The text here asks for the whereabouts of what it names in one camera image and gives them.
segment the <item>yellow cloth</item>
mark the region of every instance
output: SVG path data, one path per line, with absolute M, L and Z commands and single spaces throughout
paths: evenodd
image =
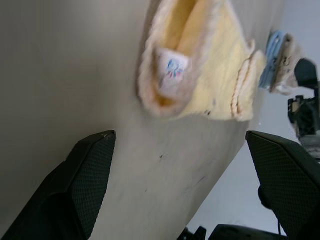
M 152 58 L 157 47 L 190 57 L 176 98 L 159 93 Z M 247 44 L 228 0 L 162 0 L 140 66 L 139 96 L 159 117 L 249 120 L 266 65 L 263 53 L 253 52 L 254 41 Z
M 247 43 L 242 37 L 237 19 L 233 14 L 229 3 L 224 2 L 219 12 L 209 58 L 198 78 L 192 99 L 179 115 L 180 117 L 203 114 L 217 120 L 228 120 L 234 117 L 239 117 L 239 120 L 252 118 L 254 88 L 257 86 L 266 60 L 263 54 L 259 53 L 257 57 L 250 59 L 251 52 L 248 51 Z M 238 95 L 241 95 L 241 98 L 238 99 L 238 103 L 242 105 L 242 112 L 237 114 L 232 111 L 231 104 L 233 97 L 237 95 L 235 89 L 237 82 L 241 81 L 238 75 L 243 65 L 246 69 L 243 82 L 248 86 L 242 88 L 243 84 L 240 84 Z

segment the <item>white floor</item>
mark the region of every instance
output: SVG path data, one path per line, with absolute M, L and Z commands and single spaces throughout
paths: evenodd
M 317 0 L 303 3 L 300 0 L 287 1 L 280 25 L 281 30 L 296 36 L 306 57 L 318 66 L 319 8 L 320 2 Z M 287 100 L 295 95 L 307 98 L 312 94 L 313 91 L 306 88 L 297 89 L 291 96 L 265 93 L 260 115 L 249 129 L 296 141 L 287 117 Z M 264 208 L 258 198 L 259 185 L 248 145 L 245 144 L 188 224 L 189 230 L 194 232 L 198 226 L 203 226 L 210 234 L 217 224 L 235 224 L 277 233 L 275 215 Z

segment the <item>textured black pad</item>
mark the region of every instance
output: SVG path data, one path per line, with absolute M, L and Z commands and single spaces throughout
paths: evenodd
M 286 234 L 315 236 L 320 220 L 320 165 L 298 143 L 246 134 L 261 189 Z
M 70 186 L 69 193 L 87 239 L 92 233 L 106 193 L 114 146 L 114 134 L 96 142 Z

